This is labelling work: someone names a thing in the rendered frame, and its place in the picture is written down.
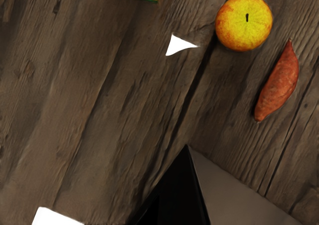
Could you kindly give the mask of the grey box with black side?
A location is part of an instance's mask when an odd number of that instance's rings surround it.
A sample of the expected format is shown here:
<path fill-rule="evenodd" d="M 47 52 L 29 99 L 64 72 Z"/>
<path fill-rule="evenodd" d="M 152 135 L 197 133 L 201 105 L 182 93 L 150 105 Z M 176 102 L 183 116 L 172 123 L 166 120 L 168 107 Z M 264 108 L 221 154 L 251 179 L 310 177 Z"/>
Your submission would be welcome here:
<path fill-rule="evenodd" d="M 185 145 L 127 225 L 302 225 Z"/>

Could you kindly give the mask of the yellow red apple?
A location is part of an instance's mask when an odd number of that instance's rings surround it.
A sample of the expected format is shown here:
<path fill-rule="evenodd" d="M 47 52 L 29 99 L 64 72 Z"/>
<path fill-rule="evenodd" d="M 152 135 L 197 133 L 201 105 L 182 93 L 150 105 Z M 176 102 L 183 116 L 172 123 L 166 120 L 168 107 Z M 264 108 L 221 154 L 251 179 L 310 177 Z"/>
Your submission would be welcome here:
<path fill-rule="evenodd" d="M 228 0 L 215 18 L 219 41 L 239 52 L 259 47 L 268 38 L 272 25 L 272 12 L 264 0 Z"/>

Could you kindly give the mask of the brown sweet potato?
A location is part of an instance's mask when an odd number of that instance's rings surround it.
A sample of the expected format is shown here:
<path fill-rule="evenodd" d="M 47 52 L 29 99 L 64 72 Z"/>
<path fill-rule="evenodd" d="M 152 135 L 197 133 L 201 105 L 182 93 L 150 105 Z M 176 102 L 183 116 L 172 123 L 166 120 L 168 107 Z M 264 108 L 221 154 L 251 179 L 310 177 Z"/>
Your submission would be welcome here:
<path fill-rule="evenodd" d="M 288 39 L 282 54 L 262 88 L 254 109 L 254 120 L 263 121 L 280 109 L 294 92 L 299 78 L 299 61 L 292 40 Z"/>

